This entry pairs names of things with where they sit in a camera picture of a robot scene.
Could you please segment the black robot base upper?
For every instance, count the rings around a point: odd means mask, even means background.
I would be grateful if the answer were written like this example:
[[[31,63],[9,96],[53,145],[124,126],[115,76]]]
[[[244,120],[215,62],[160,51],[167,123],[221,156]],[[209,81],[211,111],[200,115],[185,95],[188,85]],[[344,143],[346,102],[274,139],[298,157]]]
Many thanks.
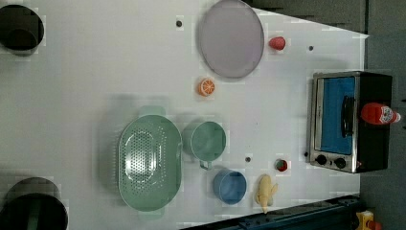
[[[0,9],[0,43],[12,54],[32,55],[44,34],[43,20],[33,10],[22,5],[7,5]]]

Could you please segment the black robot base lower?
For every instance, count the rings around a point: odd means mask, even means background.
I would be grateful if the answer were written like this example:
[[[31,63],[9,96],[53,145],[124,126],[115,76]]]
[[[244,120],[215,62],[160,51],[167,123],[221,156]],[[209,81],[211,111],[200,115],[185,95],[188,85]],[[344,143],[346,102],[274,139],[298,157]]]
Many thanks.
[[[43,177],[30,177],[6,193],[1,230],[67,230],[68,219],[57,185]]]

